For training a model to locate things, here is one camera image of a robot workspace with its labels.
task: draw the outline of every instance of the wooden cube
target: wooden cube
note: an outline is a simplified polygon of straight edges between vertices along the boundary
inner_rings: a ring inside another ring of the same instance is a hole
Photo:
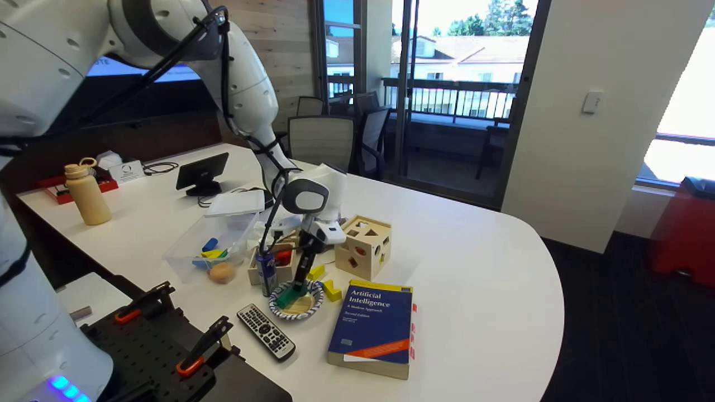
[[[334,245],[334,266],[371,282],[389,262],[391,226],[357,214],[342,231],[349,239]]]

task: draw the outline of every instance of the blue book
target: blue book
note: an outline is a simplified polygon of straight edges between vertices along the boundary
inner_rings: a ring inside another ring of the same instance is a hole
[[[411,287],[351,282],[327,347],[327,361],[408,378]]]

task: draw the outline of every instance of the balcony railing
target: balcony railing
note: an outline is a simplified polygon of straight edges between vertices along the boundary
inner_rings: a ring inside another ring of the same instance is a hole
[[[450,120],[507,120],[513,97],[513,82],[411,81],[411,112]],[[382,79],[382,104],[397,108],[397,79]]]
[[[340,99],[352,94],[352,76],[326,76],[327,99]]]

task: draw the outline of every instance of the bottle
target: bottle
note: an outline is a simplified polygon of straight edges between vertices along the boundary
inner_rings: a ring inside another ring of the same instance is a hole
[[[65,186],[86,226],[100,226],[112,219],[88,166],[65,166]]]

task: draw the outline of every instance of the black metal clamp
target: black metal clamp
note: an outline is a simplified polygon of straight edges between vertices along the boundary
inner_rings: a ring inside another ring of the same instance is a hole
[[[193,349],[176,363],[179,378],[193,375],[202,363],[202,353],[211,349],[231,329],[226,315],[221,315],[205,333],[198,337]]]
[[[141,306],[145,303],[160,303],[163,308],[174,308],[170,292],[174,292],[174,287],[167,282],[160,282],[151,290],[135,296],[131,303],[117,308],[114,312],[114,321],[116,324],[134,321],[141,315]]]

